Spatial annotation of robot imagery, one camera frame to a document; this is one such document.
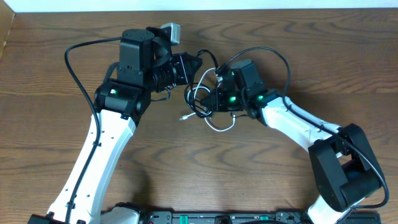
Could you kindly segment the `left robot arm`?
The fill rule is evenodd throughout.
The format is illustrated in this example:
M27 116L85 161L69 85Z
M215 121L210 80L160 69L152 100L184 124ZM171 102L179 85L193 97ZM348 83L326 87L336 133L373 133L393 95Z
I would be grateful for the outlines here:
M202 65L186 52L175 54L180 26L128 29L120 36L119 60L112 63L94 97L90 128L73 170L45 215L29 223L139 223L141 214L125 206L102 212L119 157L133 136L153 92L188 85Z

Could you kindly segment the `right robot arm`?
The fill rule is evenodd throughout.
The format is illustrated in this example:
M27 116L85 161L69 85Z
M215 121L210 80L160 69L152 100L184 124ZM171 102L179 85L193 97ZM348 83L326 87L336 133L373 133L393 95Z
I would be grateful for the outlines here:
M295 105L278 90L266 88L252 60L214 70L217 86L201 100L211 112L244 111L246 116L278 130L305 149L319 196L307 210L311 223L341 223L361 209L361 201L386 180L364 131L341 127Z

